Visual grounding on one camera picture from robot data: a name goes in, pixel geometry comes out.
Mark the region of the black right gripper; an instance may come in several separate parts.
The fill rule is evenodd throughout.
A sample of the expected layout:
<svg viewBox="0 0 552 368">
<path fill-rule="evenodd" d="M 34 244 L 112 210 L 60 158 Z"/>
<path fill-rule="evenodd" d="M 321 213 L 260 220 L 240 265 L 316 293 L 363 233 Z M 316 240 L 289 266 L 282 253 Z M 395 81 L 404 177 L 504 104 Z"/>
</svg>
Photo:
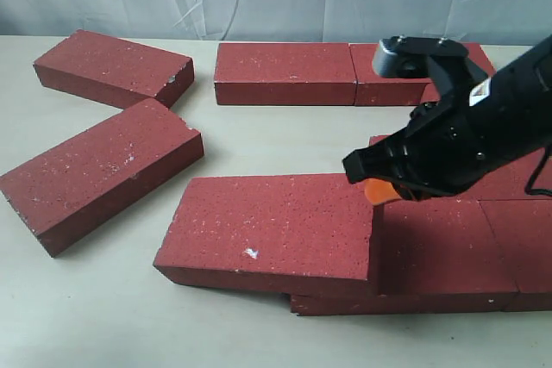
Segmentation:
<svg viewBox="0 0 552 368">
<path fill-rule="evenodd" d="M 551 155 L 551 39 L 493 75 L 458 43 L 436 42 L 418 52 L 417 64 L 433 81 L 439 100 L 416 107 L 404 133 L 348 154 L 342 160 L 348 182 L 366 180 L 364 194 L 373 206 L 401 197 L 456 196 L 486 174 L 543 149 L 524 191 L 550 196 L 549 189 L 536 187 L 536 179 Z M 392 183 L 405 178 L 397 192 Z"/>
</svg>

